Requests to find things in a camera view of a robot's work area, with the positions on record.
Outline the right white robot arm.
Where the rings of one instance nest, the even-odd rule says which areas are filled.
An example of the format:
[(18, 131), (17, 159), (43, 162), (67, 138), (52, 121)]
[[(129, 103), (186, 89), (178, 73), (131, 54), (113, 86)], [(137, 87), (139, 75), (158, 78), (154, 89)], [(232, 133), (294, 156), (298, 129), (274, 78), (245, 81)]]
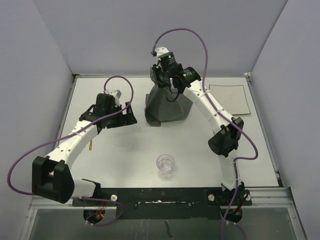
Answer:
[(176, 90), (178, 95), (188, 98), (203, 114), (212, 127), (213, 136), (208, 140), (209, 148), (218, 155), (222, 172), (223, 200), (230, 205), (241, 198), (238, 190), (240, 174), (235, 158), (238, 155), (242, 118), (228, 113), (202, 86), (201, 76), (192, 67), (183, 68), (177, 63), (173, 52), (160, 47), (151, 52), (156, 63), (151, 67), (151, 78), (160, 88)]

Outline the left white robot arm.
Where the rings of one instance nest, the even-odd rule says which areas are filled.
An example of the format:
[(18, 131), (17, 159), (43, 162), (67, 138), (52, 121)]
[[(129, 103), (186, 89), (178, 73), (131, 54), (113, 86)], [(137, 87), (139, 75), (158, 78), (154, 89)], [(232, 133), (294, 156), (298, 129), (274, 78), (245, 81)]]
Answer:
[(84, 198), (92, 206), (100, 203), (102, 193), (99, 183), (84, 178), (73, 179), (71, 167), (102, 130), (137, 124), (130, 103), (126, 102), (123, 108), (120, 97), (120, 90), (99, 93), (95, 104), (79, 117), (71, 137), (47, 156), (34, 159), (31, 174), (34, 195), (62, 204), (75, 198)]

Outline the grey cloth placemat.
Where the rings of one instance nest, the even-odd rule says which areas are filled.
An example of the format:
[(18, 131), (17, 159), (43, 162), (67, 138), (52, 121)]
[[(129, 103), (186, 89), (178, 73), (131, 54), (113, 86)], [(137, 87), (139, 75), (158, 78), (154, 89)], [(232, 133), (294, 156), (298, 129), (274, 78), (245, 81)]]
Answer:
[(160, 127), (162, 123), (185, 120), (193, 105), (192, 101), (184, 95), (175, 95), (167, 88), (160, 88), (152, 68), (149, 71), (154, 86), (145, 95), (144, 116), (146, 122), (152, 127)]

